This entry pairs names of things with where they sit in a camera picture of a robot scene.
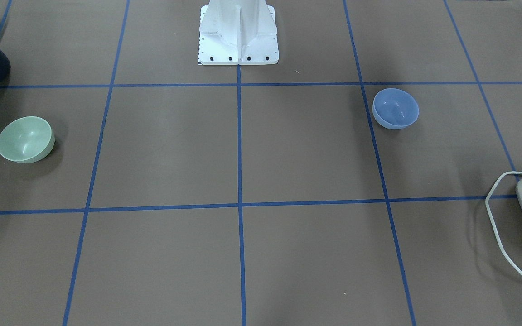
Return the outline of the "blue bowl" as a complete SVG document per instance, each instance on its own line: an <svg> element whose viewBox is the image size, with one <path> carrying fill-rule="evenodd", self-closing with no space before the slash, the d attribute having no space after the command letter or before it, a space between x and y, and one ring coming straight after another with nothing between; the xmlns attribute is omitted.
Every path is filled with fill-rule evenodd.
<svg viewBox="0 0 522 326"><path fill-rule="evenodd" d="M380 90L373 99L375 121L389 130L402 130L419 118L419 105L408 92L397 88Z"/></svg>

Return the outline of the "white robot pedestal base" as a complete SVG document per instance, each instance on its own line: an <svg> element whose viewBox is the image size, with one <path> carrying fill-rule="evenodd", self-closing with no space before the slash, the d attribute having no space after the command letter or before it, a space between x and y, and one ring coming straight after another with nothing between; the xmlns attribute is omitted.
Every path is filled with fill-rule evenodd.
<svg viewBox="0 0 522 326"><path fill-rule="evenodd" d="M199 64L279 62L276 11L265 0L211 0L199 13Z"/></svg>

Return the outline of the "green bowl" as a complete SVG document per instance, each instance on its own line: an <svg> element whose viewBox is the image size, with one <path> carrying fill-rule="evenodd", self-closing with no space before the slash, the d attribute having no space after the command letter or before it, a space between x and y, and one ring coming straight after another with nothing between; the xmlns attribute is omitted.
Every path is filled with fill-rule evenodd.
<svg viewBox="0 0 522 326"><path fill-rule="evenodd" d="M55 133L47 120L22 117L8 124L0 133L0 156L15 163L35 163L51 153L55 140Z"/></svg>

